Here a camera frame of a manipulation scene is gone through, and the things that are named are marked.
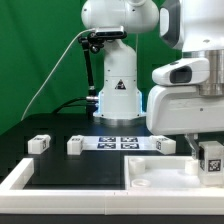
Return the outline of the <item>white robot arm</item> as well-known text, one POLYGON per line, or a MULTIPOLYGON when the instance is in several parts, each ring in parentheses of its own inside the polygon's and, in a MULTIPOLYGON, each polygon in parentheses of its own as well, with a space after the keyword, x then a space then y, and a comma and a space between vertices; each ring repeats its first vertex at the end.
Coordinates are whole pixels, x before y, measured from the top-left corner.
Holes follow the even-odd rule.
POLYGON ((224 157, 224 145, 197 143, 198 133, 224 131, 224 0, 87 0, 82 21, 102 47, 104 87, 94 116, 111 125, 142 116, 136 52, 121 38, 160 27, 160 37, 182 58, 152 73, 146 125, 154 135, 183 134, 199 160, 224 157))

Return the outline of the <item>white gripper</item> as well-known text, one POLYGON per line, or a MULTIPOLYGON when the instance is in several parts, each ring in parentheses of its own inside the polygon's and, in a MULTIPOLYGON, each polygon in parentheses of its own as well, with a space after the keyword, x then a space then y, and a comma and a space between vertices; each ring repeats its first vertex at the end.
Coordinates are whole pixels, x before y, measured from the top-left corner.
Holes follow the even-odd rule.
POLYGON ((224 131, 224 97, 203 97, 196 86, 155 86, 148 95, 146 125, 154 135, 186 134, 199 158, 198 135, 224 131))

